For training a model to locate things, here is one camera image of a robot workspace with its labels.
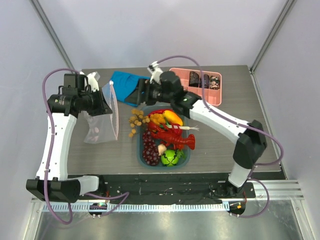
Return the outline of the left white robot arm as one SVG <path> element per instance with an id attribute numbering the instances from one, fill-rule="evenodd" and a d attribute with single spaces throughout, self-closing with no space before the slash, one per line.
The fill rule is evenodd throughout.
<path id="1" fill-rule="evenodd" d="M 35 178 L 26 181 L 26 189 L 42 201 L 75 203 L 86 193 L 97 200 L 106 195 L 107 188 L 98 176 L 69 178 L 67 171 L 71 137 L 79 114 L 87 114 L 95 134 L 102 133 L 103 123 L 113 114 L 99 87 L 99 78 L 97 72 L 66 73 L 58 93 L 45 98 L 48 129 L 43 157 Z"/>

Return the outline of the clear zip top bag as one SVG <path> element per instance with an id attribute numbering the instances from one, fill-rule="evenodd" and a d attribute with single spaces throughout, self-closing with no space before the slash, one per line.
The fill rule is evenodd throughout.
<path id="1" fill-rule="evenodd" d="M 101 91 L 112 113 L 98 116 L 90 116 L 86 111 L 83 113 L 88 123 L 88 133 L 84 138 L 86 144 L 100 144 L 118 140 L 119 109 L 114 82 L 110 80 Z"/>

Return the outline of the red toy lobster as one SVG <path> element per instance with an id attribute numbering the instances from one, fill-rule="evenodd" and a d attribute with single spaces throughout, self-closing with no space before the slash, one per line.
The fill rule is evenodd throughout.
<path id="1" fill-rule="evenodd" d="M 194 150 L 196 147 L 195 136 L 189 134 L 188 137 L 182 137 L 181 129 L 168 128 L 166 125 L 161 127 L 153 122 L 147 124 L 147 129 L 154 139 L 161 140 L 166 147 L 173 145 L 175 150 L 182 150 L 185 146 Z"/>

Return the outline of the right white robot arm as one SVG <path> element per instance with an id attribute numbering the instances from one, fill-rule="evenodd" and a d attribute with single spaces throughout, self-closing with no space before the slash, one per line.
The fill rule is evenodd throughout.
<path id="1" fill-rule="evenodd" d="M 226 183 L 226 193 L 233 198 L 244 191 L 244 184 L 255 163 L 267 148 L 262 124 L 247 122 L 215 108 L 199 95 L 182 86 L 180 78 L 172 71 L 155 73 L 151 79 L 140 78 L 125 98 L 127 103 L 154 105 L 168 103 L 180 115 L 198 121 L 227 137 L 234 145 L 234 165 Z"/>

